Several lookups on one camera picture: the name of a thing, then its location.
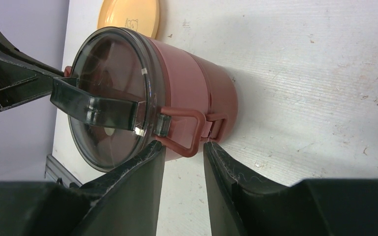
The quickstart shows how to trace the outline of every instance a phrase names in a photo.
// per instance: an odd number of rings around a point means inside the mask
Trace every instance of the yellow plate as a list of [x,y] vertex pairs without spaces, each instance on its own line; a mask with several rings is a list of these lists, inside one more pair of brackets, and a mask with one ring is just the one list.
[[155,38],[159,16],[158,0],[104,0],[97,28],[125,27]]

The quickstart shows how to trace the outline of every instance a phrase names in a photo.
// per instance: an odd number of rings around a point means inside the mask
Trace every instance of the pink container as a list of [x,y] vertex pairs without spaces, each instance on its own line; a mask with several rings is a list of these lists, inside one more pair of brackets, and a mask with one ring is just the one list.
[[235,87],[217,65],[130,29],[102,28],[83,44],[66,76],[94,95],[138,101],[133,130],[90,126],[70,118],[82,156],[109,171],[153,139],[166,160],[194,156],[205,141],[219,142],[237,118]]

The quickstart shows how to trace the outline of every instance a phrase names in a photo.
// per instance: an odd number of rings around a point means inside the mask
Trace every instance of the white table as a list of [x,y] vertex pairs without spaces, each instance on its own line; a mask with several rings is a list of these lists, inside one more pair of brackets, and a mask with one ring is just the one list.
[[[101,0],[70,0],[63,64]],[[160,0],[157,39],[224,66],[239,118],[222,146],[268,178],[378,177],[378,1]],[[166,163],[158,235],[210,235],[202,155]]]

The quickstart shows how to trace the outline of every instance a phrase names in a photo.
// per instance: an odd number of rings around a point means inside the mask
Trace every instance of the orange plate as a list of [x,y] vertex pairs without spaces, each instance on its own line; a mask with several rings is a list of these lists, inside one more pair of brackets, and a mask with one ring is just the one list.
[[155,38],[160,17],[158,0],[104,0],[97,28],[125,27]]

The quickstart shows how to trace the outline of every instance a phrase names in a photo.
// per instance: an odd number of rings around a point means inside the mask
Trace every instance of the gray wall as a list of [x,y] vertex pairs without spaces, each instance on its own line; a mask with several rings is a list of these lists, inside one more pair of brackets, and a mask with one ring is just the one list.
[[[0,0],[0,31],[19,50],[62,67],[68,0]],[[49,97],[0,113],[0,180],[44,179],[56,108]]]

